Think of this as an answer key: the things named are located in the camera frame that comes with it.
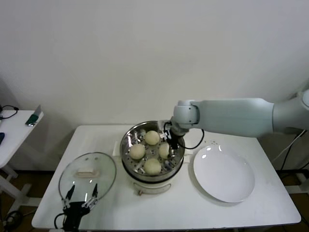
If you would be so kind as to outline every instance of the white plate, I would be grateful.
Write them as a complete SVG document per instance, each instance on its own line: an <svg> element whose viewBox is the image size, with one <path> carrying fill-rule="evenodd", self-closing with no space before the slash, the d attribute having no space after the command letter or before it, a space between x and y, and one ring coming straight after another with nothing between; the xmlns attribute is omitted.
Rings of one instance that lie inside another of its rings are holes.
<svg viewBox="0 0 309 232"><path fill-rule="evenodd" d="M210 145L194 158L194 173L202 188L224 202L241 202L252 193L253 171L247 161L232 149Z"/></svg>

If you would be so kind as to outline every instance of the cable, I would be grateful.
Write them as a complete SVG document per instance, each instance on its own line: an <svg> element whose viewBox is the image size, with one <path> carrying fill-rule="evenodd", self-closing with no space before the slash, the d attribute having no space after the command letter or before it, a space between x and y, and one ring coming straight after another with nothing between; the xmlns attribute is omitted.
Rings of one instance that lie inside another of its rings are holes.
<svg viewBox="0 0 309 232"><path fill-rule="evenodd" d="M299 168L299 170L304 169L304 167L306 167L308 164L309 164L309 162L306 163L306 164L305 164L304 166L302 166L301 168Z"/></svg>
<svg viewBox="0 0 309 232"><path fill-rule="evenodd" d="M30 211L29 213L24 214L23 217L28 216L28 215L31 215L31 214L35 214L36 211L37 211L36 209L35 209L35 210L32 210L32 211Z"/></svg>
<svg viewBox="0 0 309 232"><path fill-rule="evenodd" d="M283 228L284 232L287 232L287 230L286 230L286 228L284 226L282 226L282 228Z"/></svg>
<svg viewBox="0 0 309 232"><path fill-rule="evenodd" d="M12 114L12 115L8 116L8 117L3 117L3 116L0 116L0 120L2 120L2 119L8 119L8 118L13 117L14 115L16 115L16 114L17 114L17 112L18 112L18 110L19 110L19 108L18 108L18 107L15 107L15 106L12 106L12 105L5 105L5 106L3 106L3 107L2 107L2 109L4 109L5 107L12 107L14 110L16 110L16 112L15 112L14 114Z"/></svg>
<svg viewBox="0 0 309 232"><path fill-rule="evenodd" d="M282 152L280 152L280 154L278 154L276 156L276 158L274 158L271 162L273 163L274 161L276 161L284 152L285 150L289 149L290 146L293 145L293 143L300 137L302 136L304 133L306 132L306 130L303 130L285 149L282 150Z"/></svg>
<svg viewBox="0 0 309 232"><path fill-rule="evenodd" d="M309 227L309 222L305 219L305 217L301 213L299 214L301 216L301 220Z"/></svg>
<svg viewBox="0 0 309 232"><path fill-rule="evenodd" d="M282 166L281 166L281 168L280 168L280 171L283 170L283 167L284 167L284 165L285 165L285 162L286 162L286 160L287 160L287 158L288 158L288 156L289 156L289 153L290 153L291 148L292 148L293 145L294 145L294 144L292 144L292 145L289 147L288 152L285 154L284 161L283 161L283 164L282 164Z"/></svg>
<svg viewBox="0 0 309 232"><path fill-rule="evenodd" d="M288 176L290 176L290 175L292 175L292 173L289 173L289 174L287 174L287 175L284 175L284 176L280 177L280 180L282 181L284 178L286 178L286 177L288 177Z"/></svg>
<svg viewBox="0 0 309 232"><path fill-rule="evenodd" d="M204 136L205 136L204 130L203 130L203 129L201 129L201 130L202 130L202 133L203 133L202 139L199 141L199 143L198 143L196 146L194 146L194 147L185 147L185 146L183 146L182 144L180 144L180 143L177 141L177 142L178 142L178 145L181 146L182 148L189 149L189 150L192 150L192 149L197 148L197 147L203 142L203 139L204 139Z"/></svg>
<svg viewBox="0 0 309 232"><path fill-rule="evenodd" d="M167 124L172 125L171 122L165 122L165 123L164 123L164 126L163 126L163 129L164 129L165 131L166 131L166 125L167 125ZM192 150L192 149L197 148L197 147L200 146L200 144L203 142L203 139L204 139L204 136L205 136L204 130L203 130L203 129L201 129L201 130L202 130L202 133L203 133L202 139L198 142L198 144L197 144L196 146L194 146L194 147L185 147L185 146L183 146L181 143L179 143L179 141L177 141L178 145L179 145L180 147L185 148L185 149L188 149L188 150Z"/></svg>
<svg viewBox="0 0 309 232"><path fill-rule="evenodd" d="M2 200L1 200L1 196L0 196L0 220L3 223L3 217L2 217Z"/></svg>
<svg viewBox="0 0 309 232"><path fill-rule="evenodd" d="M10 212L3 220L3 227L6 231L12 231L20 226L23 214L19 211Z"/></svg>
<svg viewBox="0 0 309 232"><path fill-rule="evenodd" d="M57 226L57 218L60 217L61 215L64 215L64 213L58 214L58 215L55 217L55 219L54 219L54 227L55 227L56 229L59 229L58 226Z"/></svg>

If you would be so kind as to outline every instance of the floor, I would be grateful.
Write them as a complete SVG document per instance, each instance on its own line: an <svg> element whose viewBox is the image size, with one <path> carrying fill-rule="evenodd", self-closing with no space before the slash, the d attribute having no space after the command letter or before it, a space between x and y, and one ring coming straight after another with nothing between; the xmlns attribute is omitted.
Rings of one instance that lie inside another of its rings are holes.
<svg viewBox="0 0 309 232"><path fill-rule="evenodd" d="M35 185L31 188L29 192L30 197L42 197L51 178L52 174L28 174L28 173L20 173L17 179L12 179L11 183L16 186L18 189L21 189L25 183L32 183ZM285 185L295 185L299 184L297 178L293 175L284 178L283 183ZM1 202L2 202L2 215L3 217L7 214L10 206L13 203L13 198L8 196L6 193L1 194ZM295 205L297 206L299 212L302 216L309 221L309 195L307 194L292 194L292 200L294 201ZM27 214L29 212L33 212L35 210L34 207L21 207L20 211L23 214ZM21 225L12 230L11 232L47 232L47 230L39 230L34 229L31 226L33 214L29 214L23 218ZM3 231L2 225L0 225L0 232ZM233 230L215 230L214 232L231 232ZM276 226L272 227L271 229L267 230L268 232L309 232L309 226L307 226L304 222L300 222L295 225L286 225L286 226Z"/></svg>

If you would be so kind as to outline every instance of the steamed bun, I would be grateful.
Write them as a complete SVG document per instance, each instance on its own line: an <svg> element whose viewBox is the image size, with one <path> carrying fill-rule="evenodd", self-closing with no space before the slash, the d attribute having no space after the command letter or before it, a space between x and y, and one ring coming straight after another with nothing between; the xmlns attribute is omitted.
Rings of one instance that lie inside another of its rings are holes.
<svg viewBox="0 0 309 232"><path fill-rule="evenodd" d="M159 156L163 159L167 159L169 155L169 144L168 143L163 143L159 147Z"/></svg>
<svg viewBox="0 0 309 232"><path fill-rule="evenodd" d="M158 175L161 172L161 164L157 159L149 159L144 164L144 170L148 175Z"/></svg>
<svg viewBox="0 0 309 232"><path fill-rule="evenodd" d="M145 134L145 141L149 145L156 145L160 141L158 132L151 130Z"/></svg>
<svg viewBox="0 0 309 232"><path fill-rule="evenodd" d="M143 144L134 144L130 148L130 156L134 160L139 160L145 155L145 146Z"/></svg>

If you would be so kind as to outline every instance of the white table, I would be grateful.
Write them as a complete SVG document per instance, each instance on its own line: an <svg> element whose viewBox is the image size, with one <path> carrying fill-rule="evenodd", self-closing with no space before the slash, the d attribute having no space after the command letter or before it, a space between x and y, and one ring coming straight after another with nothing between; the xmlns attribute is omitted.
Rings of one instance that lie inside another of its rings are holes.
<svg viewBox="0 0 309 232"><path fill-rule="evenodd" d="M111 155L115 142L121 141L130 127L80 126L76 129L32 220L35 228L53 228L55 216L62 212L57 188L65 167L87 152L101 151ZM194 145L200 136L201 132L194 130L186 135L185 140L188 145ZM90 214L82 218L80 229L220 229L300 221L298 210L255 138L205 133L205 139L235 147L250 163L256 183L253 193L245 201L224 203L208 195L195 180L192 162L181 167L167 192L138 196L134 193L120 158L114 157L117 165L116 181Z"/></svg>
<svg viewBox="0 0 309 232"><path fill-rule="evenodd" d="M15 110L4 110L1 112L1 115L7 117L12 115L14 112ZM35 128L35 126L28 127L25 125L25 122L29 119L33 112L33 110L19 110L16 115L11 118L4 119L0 123L0 132L5 133L5 137L0 145L0 168L8 174L6 179L0 176L0 187L3 191L15 198L15 202L9 212L17 210L21 205L38 206L41 200L40 198L27 197L31 184L25 184L21 190L18 190L9 182L12 177L16 178L18 175L7 165L16 150ZM44 114L42 112L37 123L41 120L43 115Z"/></svg>

